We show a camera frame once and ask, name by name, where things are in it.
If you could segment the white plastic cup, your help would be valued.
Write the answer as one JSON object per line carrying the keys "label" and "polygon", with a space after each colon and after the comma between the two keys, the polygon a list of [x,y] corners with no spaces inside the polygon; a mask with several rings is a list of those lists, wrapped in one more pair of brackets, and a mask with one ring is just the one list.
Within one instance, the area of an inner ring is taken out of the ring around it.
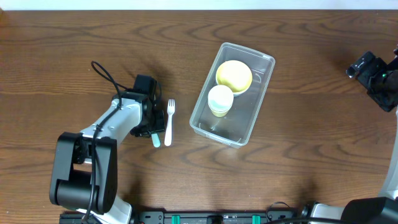
{"label": "white plastic cup", "polygon": [[225,85],[214,86],[208,93],[208,102],[215,101],[220,105],[233,104],[234,95],[232,90]]}

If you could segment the yellow plastic bowl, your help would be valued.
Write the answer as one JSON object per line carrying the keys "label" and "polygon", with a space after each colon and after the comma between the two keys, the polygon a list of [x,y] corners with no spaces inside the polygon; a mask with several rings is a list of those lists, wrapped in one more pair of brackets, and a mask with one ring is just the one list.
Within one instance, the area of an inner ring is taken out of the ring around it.
{"label": "yellow plastic bowl", "polygon": [[217,68],[216,83],[229,87],[232,92],[242,91],[251,86],[252,71],[243,62],[228,60]]}

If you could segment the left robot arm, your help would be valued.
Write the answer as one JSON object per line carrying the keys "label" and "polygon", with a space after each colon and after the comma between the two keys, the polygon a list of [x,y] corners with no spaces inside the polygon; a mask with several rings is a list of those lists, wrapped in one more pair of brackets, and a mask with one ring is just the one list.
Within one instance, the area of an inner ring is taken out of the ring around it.
{"label": "left robot arm", "polygon": [[132,205],[117,195],[118,147],[128,134],[151,138],[165,129],[156,109],[157,81],[138,75],[113,96],[109,109],[79,133],[57,139],[49,199],[81,213],[73,223],[132,223]]}

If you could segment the white plastic bowl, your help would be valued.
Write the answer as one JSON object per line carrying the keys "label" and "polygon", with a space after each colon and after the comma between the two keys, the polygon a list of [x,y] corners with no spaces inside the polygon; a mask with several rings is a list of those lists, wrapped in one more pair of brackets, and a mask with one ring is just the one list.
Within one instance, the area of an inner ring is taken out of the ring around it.
{"label": "white plastic bowl", "polygon": [[242,95],[242,94],[245,93],[248,89],[249,89],[249,87],[247,87],[245,90],[242,90],[242,91],[233,92],[233,95],[234,95],[234,96]]}

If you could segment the clear plastic container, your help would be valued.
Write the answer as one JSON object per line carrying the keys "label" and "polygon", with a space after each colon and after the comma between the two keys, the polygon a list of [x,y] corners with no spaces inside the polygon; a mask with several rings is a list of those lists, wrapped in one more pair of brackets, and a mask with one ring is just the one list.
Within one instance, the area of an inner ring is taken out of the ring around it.
{"label": "clear plastic container", "polygon": [[[213,99],[209,92],[220,82],[216,71],[222,63],[237,60],[247,65],[252,74],[252,82],[247,90],[235,93],[232,104],[223,116],[212,113],[208,100]],[[261,109],[267,86],[275,66],[275,58],[242,45],[225,42],[214,59],[203,88],[193,109],[189,124],[194,132],[227,146],[240,148],[249,141],[253,127]]]}

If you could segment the yellow plastic cup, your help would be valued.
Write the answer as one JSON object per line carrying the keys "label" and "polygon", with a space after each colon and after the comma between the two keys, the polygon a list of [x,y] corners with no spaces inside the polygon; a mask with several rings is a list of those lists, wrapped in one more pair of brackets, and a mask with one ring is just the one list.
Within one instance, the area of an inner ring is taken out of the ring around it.
{"label": "yellow plastic cup", "polygon": [[212,114],[216,117],[224,117],[225,115],[227,115],[229,110],[224,110],[224,111],[219,111],[219,110],[215,110],[214,108],[210,107],[210,110],[212,112]]}

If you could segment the teal plastic spoon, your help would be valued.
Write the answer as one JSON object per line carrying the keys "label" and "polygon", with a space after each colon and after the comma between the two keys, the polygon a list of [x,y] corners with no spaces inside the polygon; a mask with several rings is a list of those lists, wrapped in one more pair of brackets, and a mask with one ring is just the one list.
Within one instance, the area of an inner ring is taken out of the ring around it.
{"label": "teal plastic spoon", "polygon": [[157,133],[151,134],[153,146],[158,148],[161,145],[159,135]]}

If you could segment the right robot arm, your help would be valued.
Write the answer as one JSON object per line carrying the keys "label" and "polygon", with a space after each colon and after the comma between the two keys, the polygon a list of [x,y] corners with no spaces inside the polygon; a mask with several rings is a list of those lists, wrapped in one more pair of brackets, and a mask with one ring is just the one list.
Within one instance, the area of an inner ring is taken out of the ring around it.
{"label": "right robot arm", "polygon": [[[346,70],[386,112],[397,109],[397,57],[386,63],[365,52]],[[296,223],[397,224],[397,143],[394,143],[386,179],[377,197],[350,201],[345,207],[313,203],[303,207]]]}

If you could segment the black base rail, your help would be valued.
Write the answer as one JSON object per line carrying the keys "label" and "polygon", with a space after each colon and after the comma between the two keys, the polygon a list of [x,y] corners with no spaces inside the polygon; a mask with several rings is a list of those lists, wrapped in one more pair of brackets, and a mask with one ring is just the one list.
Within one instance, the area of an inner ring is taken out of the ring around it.
{"label": "black base rail", "polygon": [[130,224],[238,224],[268,223],[285,218],[297,218],[297,212],[289,209],[269,212],[233,212],[233,213],[171,213],[141,212],[132,214]]}

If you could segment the grey plastic cup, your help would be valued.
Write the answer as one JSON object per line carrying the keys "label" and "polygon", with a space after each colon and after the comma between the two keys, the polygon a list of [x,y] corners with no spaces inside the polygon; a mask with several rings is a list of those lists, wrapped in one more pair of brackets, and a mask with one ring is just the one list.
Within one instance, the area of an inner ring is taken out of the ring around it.
{"label": "grey plastic cup", "polygon": [[229,111],[232,107],[232,103],[229,103],[227,105],[220,105],[215,101],[209,101],[208,106],[209,108],[214,111],[215,113],[224,113],[225,111]]}

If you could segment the white plastic fork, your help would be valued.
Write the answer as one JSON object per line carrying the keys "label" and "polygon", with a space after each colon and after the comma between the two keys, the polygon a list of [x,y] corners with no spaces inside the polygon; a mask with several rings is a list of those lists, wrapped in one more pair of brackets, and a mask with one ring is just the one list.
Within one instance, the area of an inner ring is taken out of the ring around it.
{"label": "white plastic fork", "polygon": [[170,146],[172,143],[172,120],[174,113],[175,113],[175,100],[171,98],[169,99],[167,105],[168,120],[167,120],[167,127],[165,130],[165,139],[164,139],[164,144],[166,146]]}

